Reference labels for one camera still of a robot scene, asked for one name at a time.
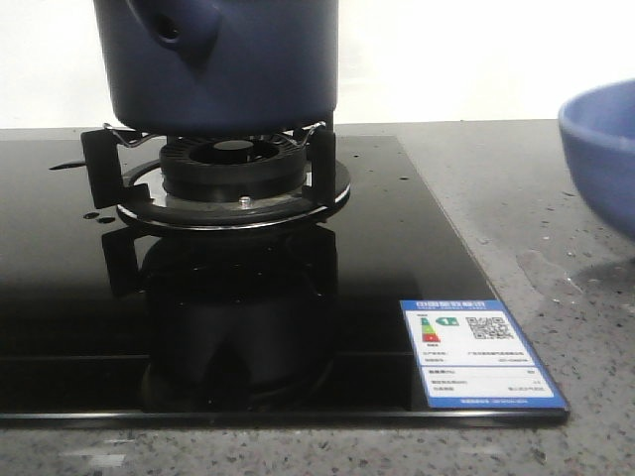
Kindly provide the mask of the dark blue cooking pot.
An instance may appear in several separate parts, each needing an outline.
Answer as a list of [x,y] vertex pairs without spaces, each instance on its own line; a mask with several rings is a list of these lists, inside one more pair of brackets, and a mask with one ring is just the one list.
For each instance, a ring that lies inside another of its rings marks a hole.
[[161,135],[285,131],[337,103],[334,1],[98,1],[115,117]]

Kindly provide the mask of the blue energy label sticker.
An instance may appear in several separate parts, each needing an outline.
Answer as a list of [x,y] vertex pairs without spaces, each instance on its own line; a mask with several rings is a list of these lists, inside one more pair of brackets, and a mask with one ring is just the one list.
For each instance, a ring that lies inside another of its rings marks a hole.
[[431,408],[567,408],[502,301],[402,300],[400,306]]

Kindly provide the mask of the black glass gas stove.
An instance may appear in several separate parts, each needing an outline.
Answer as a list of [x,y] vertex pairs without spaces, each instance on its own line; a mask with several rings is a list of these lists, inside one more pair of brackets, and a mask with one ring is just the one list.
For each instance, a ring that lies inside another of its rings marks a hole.
[[155,237],[93,207],[78,140],[3,140],[2,425],[564,422],[428,405],[400,302],[499,298],[395,138],[337,152],[326,223]]

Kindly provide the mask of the black right pot support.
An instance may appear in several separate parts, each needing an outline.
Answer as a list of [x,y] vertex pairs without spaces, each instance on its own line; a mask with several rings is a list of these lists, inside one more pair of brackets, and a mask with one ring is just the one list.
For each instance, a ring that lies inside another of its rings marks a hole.
[[243,199],[283,209],[333,207],[337,201],[336,139],[323,123],[290,133],[243,137],[166,137],[154,161],[124,172],[119,151],[155,135],[104,124],[80,136],[98,208],[156,207],[180,213]]

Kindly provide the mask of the right gas burner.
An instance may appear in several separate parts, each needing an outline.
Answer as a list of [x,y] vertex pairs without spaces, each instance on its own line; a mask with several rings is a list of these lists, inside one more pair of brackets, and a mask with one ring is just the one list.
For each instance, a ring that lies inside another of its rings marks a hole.
[[128,222],[164,230],[227,231],[321,220],[348,200],[350,175],[333,135],[306,145],[285,134],[246,139],[181,138],[155,162],[129,171],[146,198],[121,203]]

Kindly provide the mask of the blue plastic bowl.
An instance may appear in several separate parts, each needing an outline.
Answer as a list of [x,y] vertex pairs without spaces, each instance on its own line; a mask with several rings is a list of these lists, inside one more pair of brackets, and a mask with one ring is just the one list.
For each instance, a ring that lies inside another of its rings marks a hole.
[[634,238],[634,81],[578,94],[558,123],[571,179],[586,205],[608,226]]

